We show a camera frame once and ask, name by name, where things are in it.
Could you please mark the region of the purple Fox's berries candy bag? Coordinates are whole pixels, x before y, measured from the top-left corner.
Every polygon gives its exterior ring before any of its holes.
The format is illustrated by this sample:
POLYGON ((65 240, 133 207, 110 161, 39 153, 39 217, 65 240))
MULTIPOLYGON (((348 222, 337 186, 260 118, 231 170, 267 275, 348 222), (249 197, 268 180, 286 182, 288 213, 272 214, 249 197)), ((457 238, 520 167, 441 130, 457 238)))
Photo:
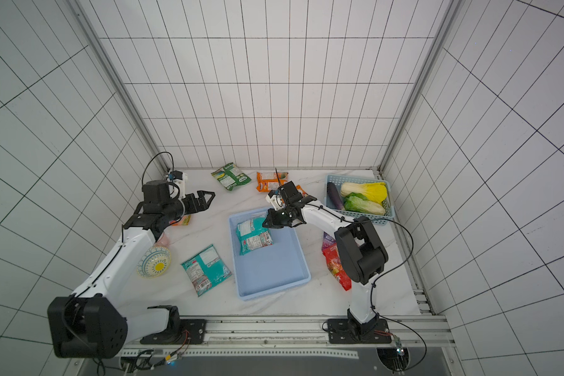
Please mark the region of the purple Fox's berries candy bag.
POLYGON ((322 251, 334 248, 336 246, 336 244, 337 244, 337 242, 336 242, 335 238, 333 238, 328 233, 324 233, 323 243, 322 243, 322 248, 321 248, 322 251))

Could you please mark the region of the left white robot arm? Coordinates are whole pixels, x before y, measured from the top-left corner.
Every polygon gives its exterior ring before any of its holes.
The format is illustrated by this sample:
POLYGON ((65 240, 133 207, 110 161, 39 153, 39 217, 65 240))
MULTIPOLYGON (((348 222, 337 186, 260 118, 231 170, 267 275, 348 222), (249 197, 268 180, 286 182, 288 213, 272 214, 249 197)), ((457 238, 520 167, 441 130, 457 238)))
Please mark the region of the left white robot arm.
POLYGON ((144 338, 173 344, 182 336, 174 305, 153 305, 136 315, 120 312, 120 294, 146 252, 172 222, 209 209, 215 193, 197 191, 183 199, 148 194, 122 227, 105 259, 70 295, 47 309, 53 351, 59 358, 111 359, 129 342, 144 338))

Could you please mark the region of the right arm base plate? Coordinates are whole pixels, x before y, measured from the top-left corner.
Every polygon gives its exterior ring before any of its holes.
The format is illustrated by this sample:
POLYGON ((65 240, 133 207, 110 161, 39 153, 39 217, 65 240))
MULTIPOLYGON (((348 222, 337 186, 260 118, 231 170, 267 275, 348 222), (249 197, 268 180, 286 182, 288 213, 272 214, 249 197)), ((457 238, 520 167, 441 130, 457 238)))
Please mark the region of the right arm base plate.
POLYGON ((387 345, 393 341, 384 319, 374 318, 366 324, 349 318, 329 319, 324 330, 333 345, 387 345))

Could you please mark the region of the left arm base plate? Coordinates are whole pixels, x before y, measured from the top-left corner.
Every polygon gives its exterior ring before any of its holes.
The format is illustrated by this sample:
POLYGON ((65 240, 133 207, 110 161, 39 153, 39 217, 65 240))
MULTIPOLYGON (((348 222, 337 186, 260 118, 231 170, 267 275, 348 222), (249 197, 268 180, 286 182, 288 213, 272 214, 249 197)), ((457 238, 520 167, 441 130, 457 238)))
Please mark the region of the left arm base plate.
POLYGON ((200 345, 205 338, 206 324, 207 321, 204 319, 180 320, 168 324, 168 327, 162 332, 141 338, 140 343, 167 346, 200 345))

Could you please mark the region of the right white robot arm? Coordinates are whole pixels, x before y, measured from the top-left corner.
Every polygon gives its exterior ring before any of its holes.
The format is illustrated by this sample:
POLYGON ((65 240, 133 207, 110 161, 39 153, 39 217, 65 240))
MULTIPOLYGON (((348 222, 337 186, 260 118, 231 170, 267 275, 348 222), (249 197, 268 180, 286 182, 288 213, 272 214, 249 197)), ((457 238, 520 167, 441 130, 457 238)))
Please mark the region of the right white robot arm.
POLYGON ((332 236, 340 263, 352 281, 352 300, 348 324, 360 334, 371 332, 378 323, 374 311, 374 280, 380 277, 388 253, 371 220, 340 216, 311 195, 302 194, 292 182, 270 191, 266 200, 272 205, 264 227, 282 229, 312 225, 332 236))

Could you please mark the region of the teal candy bag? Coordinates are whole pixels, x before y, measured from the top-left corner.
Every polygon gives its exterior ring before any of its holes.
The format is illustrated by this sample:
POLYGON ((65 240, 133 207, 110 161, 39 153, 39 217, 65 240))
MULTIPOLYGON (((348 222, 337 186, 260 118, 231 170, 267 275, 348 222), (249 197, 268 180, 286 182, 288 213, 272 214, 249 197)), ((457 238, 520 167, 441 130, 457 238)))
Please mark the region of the teal candy bag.
POLYGON ((198 297, 232 276, 232 272, 221 260, 213 244, 183 262, 181 266, 191 279, 198 297))
POLYGON ((269 229, 263 225, 265 220, 265 216, 256 216, 237 225, 236 234, 241 245, 240 255, 274 244, 269 229))

